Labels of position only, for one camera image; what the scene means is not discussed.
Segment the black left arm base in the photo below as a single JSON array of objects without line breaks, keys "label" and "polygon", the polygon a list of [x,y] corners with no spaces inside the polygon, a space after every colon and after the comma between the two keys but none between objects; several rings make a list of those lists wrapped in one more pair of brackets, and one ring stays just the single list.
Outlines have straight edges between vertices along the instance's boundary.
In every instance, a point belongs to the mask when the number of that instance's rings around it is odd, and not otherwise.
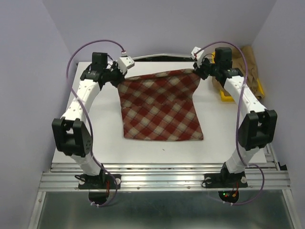
[{"label": "black left arm base", "polygon": [[117,184],[109,174],[101,174],[97,176],[89,176],[86,174],[75,175],[74,177],[78,180],[78,189],[89,190],[89,189],[120,189],[121,188],[121,175],[114,174]]}]

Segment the red plaid skirt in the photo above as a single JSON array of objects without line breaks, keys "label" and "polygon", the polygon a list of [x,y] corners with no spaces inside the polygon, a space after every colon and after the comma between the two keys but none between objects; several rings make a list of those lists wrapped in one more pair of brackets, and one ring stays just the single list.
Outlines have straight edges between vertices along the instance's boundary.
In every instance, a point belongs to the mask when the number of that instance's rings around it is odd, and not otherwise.
[{"label": "red plaid skirt", "polygon": [[202,141],[193,103],[200,77],[192,69],[134,76],[117,87],[123,136],[144,141]]}]

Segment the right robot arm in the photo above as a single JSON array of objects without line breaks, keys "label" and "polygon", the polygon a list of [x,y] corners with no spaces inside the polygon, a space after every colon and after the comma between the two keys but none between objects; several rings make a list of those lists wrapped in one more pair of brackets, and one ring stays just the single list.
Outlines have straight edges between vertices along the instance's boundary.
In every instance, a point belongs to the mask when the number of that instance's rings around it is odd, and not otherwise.
[{"label": "right robot arm", "polygon": [[233,67],[232,50],[227,47],[215,49],[214,62],[204,56],[204,50],[194,47],[191,52],[194,71],[205,80],[214,77],[238,105],[235,132],[236,149],[224,162],[219,173],[204,175],[205,188],[247,187],[245,169],[252,157],[268,143],[275,134],[277,113],[262,105],[245,82],[238,68]]}]

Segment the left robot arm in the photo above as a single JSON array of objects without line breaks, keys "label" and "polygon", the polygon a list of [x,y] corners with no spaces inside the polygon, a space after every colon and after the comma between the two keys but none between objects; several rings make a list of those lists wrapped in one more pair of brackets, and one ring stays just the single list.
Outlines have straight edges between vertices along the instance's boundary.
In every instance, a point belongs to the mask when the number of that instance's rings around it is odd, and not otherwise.
[{"label": "left robot arm", "polygon": [[72,91],[71,104],[61,118],[52,122],[57,150],[72,158],[83,170],[83,174],[76,176],[83,188],[101,188],[106,183],[105,169],[92,152],[92,126],[86,126],[89,110],[106,83],[117,87],[128,69],[134,66],[129,56],[123,55],[111,64],[108,57],[102,52],[92,54],[91,64],[82,72],[77,91]]}]

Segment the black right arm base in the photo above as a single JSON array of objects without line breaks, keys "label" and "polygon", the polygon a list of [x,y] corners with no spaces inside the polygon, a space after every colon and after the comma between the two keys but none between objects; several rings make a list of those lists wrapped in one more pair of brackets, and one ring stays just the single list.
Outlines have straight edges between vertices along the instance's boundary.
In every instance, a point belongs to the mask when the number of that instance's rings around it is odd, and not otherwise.
[{"label": "black right arm base", "polygon": [[221,173],[207,173],[203,175],[201,186],[204,188],[246,188],[248,187],[245,172],[222,175]]}]

